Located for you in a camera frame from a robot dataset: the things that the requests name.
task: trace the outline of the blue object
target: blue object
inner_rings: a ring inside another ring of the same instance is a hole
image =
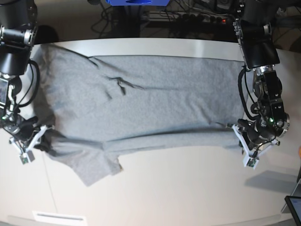
[[[169,0],[106,0],[112,6],[166,6]]]

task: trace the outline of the screw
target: screw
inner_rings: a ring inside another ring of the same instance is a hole
[[[261,123],[260,123],[260,125],[261,125],[262,127],[266,127],[266,126],[267,126],[267,123],[266,123],[266,121],[262,120]]]
[[[277,126],[278,126],[278,127],[283,127],[283,125],[284,125],[283,121],[282,121],[281,119],[279,119],[279,120],[277,121]]]

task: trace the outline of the cable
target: cable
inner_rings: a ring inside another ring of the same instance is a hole
[[[17,146],[19,145],[19,148],[23,151],[24,149],[23,149],[22,145],[20,144],[20,141],[15,137],[15,135],[12,134],[11,132],[9,132],[5,127],[3,127],[3,129],[4,129],[7,133],[9,133],[10,135],[13,136],[13,138],[14,138],[15,141],[17,142]]]
[[[166,29],[166,28],[161,28],[161,29],[155,31],[153,34],[149,35],[148,38],[150,38],[151,36],[153,36],[153,35],[159,33],[159,32],[162,31],[162,30],[165,30],[165,29]]]
[[[35,62],[35,61],[33,61],[33,60],[30,60],[30,61],[29,61],[29,64],[30,64],[30,66],[31,66],[32,73],[33,73],[32,65],[33,65],[33,66],[35,67],[35,69],[36,69],[36,73],[37,73],[36,86],[35,86],[34,91],[33,91],[33,93],[32,93],[32,97],[28,100],[28,102],[25,103],[25,104],[20,104],[21,102],[19,102],[19,103],[16,105],[15,109],[16,109],[17,107],[26,107],[26,106],[30,105],[30,104],[32,103],[32,101],[35,99],[35,97],[36,97],[36,95],[37,95],[37,93],[38,93],[38,90],[39,90],[39,86],[40,86],[40,70],[39,70],[39,66],[38,66],[37,62]]]
[[[286,35],[289,31],[291,31],[293,29],[295,29],[295,28],[288,29],[286,32],[284,32],[278,38],[276,38],[273,42],[276,43],[279,39],[281,39],[284,35]]]
[[[295,8],[296,8],[296,10],[298,10],[298,12],[301,14],[301,11],[298,9],[298,7],[295,6]]]
[[[27,94],[29,93],[30,89],[32,88],[34,73],[33,73],[32,65],[31,64],[29,64],[29,65],[30,65],[30,69],[32,70],[32,80],[30,82],[29,88],[27,89],[25,95],[22,97],[22,99],[19,101],[19,103],[14,107],[13,112],[15,112],[15,110],[17,109],[17,107],[21,104],[21,102],[24,100],[24,98],[27,96]]]
[[[106,11],[106,8],[103,6],[103,4],[102,4],[101,1],[100,1],[100,6],[101,6],[101,8],[103,9],[101,16],[102,16],[102,18],[103,18],[103,13],[106,15],[106,21],[107,21],[107,23],[106,23],[106,25],[104,26],[104,28],[101,30],[101,32],[99,32],[99,36],[98,36],[99,39],[100,39],[101,36],[103,35],[103,32],[105,31],[105,29],[107,28],[107,26],[109,25],[109,15],[108,15],[108,13],[107,13],[107,11]]]
[[[165,11],[165,13],[166,13],[166,15],[167,15],[167,17],[168,17],[168,20],[169,20],[169,24],[170,24],[170,27],[171,27],[171,20],[170,20],[170,18],[169,18],[169,16],[168,16],[168,13]],[[168,37],[170,38],[170,27],[169,27],[169,31],[168,31]]]
[[[183,2],[186,6],[189,7],[189,9],[195,9],[195,10],[198,10],[198,11],[205,11],[205,12],[208,12],[210,14],[217,15],[217,16],[230,16],[230,17],[233,17],[233,15],[231,15],[231,14],[219,14],[219,13],[215,13],[215,12],[213,12],[211,10],[208,10],[208,9],[191,7],[190,3],[187,3],[186,0],[183,0]]]
[[[174,14],[180,16],[180,14],[177,14],[177,13],[171,12],[171,11],[166,11],[166,10],[164,10],[164,11],[162,11],[162,12],[164,12],[166,15],[163,15],[163,14],[161,14],[161,12],[159,12],[159,15],[160,15],[160,16],[162,16],[162,17],[168,17],[169,19],[173,19],[173,20],[175,20]]]
[[[254,101],[253,97],[251,96],[251,93],[250,93],[249,88],[248,88],[248,84],[246,82],[246,70],[245,70],[245,85],[246,85],[246,91],[248,92],[248,95],[249,95],[250,99],[252,100],[253,104],[255,104],[255,101]]]
[[[259,151],[259,148],[260,148],[260,147],[262,147],[262,146],[264,146],[264,145],[266,145],[266,144],[268,144],[268,143],[273,142],[275,139],[276,139],[276,135],[274,135],[274,138],[273,138],[273,139],[270,139],[270,140],[268,140],[268,141],[266,141],[266,142],[263,142],[261,145],[259,145],[259,146],[256,148],[256,150],[254,151],[253,158],[256,158],[256,157],[257,157],[258,151]]]
[[[186,9],[184,9],[184,7],[182,6],[181,2],[178,2],[177,0],[174,0],[179,6],[181,9],[183,9],[185,12],[187,12]]]
[[[244,98],[244,93],[243,93],[243,88],[242,88],[242,78],[243,78],[245,72],[246,72],[246,67],[244,66],[243,69],[241,70],[241,72],[238,75],[238,91],[239,91],[239,96],[240,96],[241,103],[243,105],[243,108],[244,108],[244,111],[245,111],[247,117],[250,120],[254,121],[254,120],[259,119],[260,115],[252,116],[249,113],[248,108],[246,106],[246,101],[245,101],[245,98]]]
[[[103,35],[104,30],[109,25],[110,20],[109,20],[109,14],[107,13],[107,10],[110,9],[110,8],[112,8],[112,6],[109,6],[108,8],[105,8],[101,2],[100,2],[100,6],[101,6],[101,8],[103,10],[102,13],[101,13],[101,18],[97,22],[95,22],[94,24],[92,24],[91,27],[90,27],[90,29],[93,32],[99,34],[98,38],[101,38],[101,36]],[[103,20],[105,20],[107,22],[106,25],[105,25],[105,27],[101,31],[96,30],[94,27],[97,26],[98,24],[100,24]]]

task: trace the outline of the gray fabric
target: gray fabric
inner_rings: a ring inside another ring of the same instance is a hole
[[[223,124],[243,116],[237,88],[241,62],[164,56],[87,59],[44,45],[38,63],[35,112],[41,123],[56,129],[47,134],[49,156],[70,166],[87,186],[120,172],[121,154],[238,145]]]

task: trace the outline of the screen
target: screen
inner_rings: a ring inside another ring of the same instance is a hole
[[[8,81],[0,79],[0,103],[5,104],[8,92]]]
[[[298,215],[298,218],[301,219],[301,199],[291,198],[290,200]]]

